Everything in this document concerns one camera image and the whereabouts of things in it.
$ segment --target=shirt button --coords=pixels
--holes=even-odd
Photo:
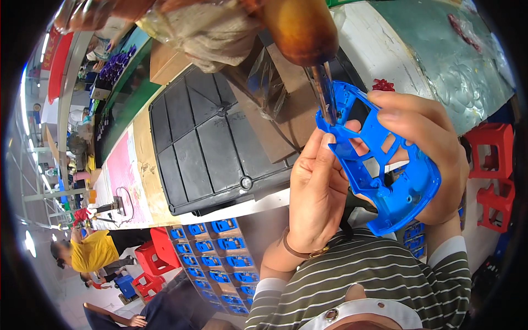
[[[328,322],[332,322],[333,320],[337,319],[337,316],[339,315],[339,312],[337,309],[331,309],[326,312],[325,314],[325,320]]]

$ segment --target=green striped shirt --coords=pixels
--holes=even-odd
[[[285,287],[276,285],[278,279],[259,283],[246,330],[299,329],[344,303],[354,284],[364,287],[367,298],[409,306],[424,328],[458,328],[462,323],[471,293],[462,236],[439,246],[428,265],[400,243],[367,229],[354,229],[352,240],[337,233],[328,245],[328,252],[304,262]]]

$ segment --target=yellow shirt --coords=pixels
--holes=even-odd
[[[77,244],[73,240],[71,266],[78,272],[96,271],[119,259],[114,241],[108,230],[98,230]]]

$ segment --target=wristwatch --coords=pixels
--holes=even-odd
[[[329,249],[328,246],[325,246],[324,248],[322,248],[320,250],[317,250],[317,251],[314,251],[312,253],[300,253],[300,252],[297,252],[297,251],[295,251],[294,249],[292,249],[288,245],[288,241],[286,240],[286,236],[288,235],[289,231],[290,231],[290,227],[289,226],[286,227],[286,229],[284,229],[284,232],[282,233],[282,238],[278,241],[277,246],[279,246],[280,242],[282,241],[282,243],[284,244],[284,247],[286,248],[286,251],[290,252],[291,254],[293,254],[296,257],[308,260],[308,259],[319,257],[319,256],[325,254],[326,251],[328,251],[328,249]]]

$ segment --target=red plastic stool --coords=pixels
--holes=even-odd
[[[173,266],[158,257],[153,241],[146,242],[134,252],[136,253],[136,259],[141,265],[141,268],[149,275],[159,276],[174,269]]]
[[[140,280],[144,278],[146,284],[141,284]],[[147,273],[139,275],[136,279],[132,281],[132,284],[137,288],[139,293],[143,296],[145,301],[151,300],[154,296],[149,294],[149,291],[152,290],[154,294],[158,293],[163,289],[162,284],[165,282],[165,279],[161,276],[151,276]]]
[[[513,168],[513,129],[511,125],[497,122],[481,124],[466,133],[465,138],[471,144],[473,156],[473,170],[469,172],[469,178],[500,179],[510,176]],[[497,147],[497,151],[492,148],[492,154],[485,157],[483,167],[487,169],[480,168],[478,145]]]
[[[158,257],[174,268],[181,267],[167,230],[164,227],[151,228],[150,236],[152,236]]]
[[[508,230],[510,216],[512,215],[515,186],[513,185],[513,182],[508,179],[499,179],[498,186],[500,191],[499,195],[496,195],[493,191],[493,183],[489,185],[488,189],[480,188],[478,190],[477,203],[482,204],[483,216],[482,222],[477,222],[477,225],[482,225],[499,233],[505,233]],[[489,214],[489,208],[495,210],[491,217]],[[499,212],[502,212],[502,224],[497,226],[493,223],[497,219]]]

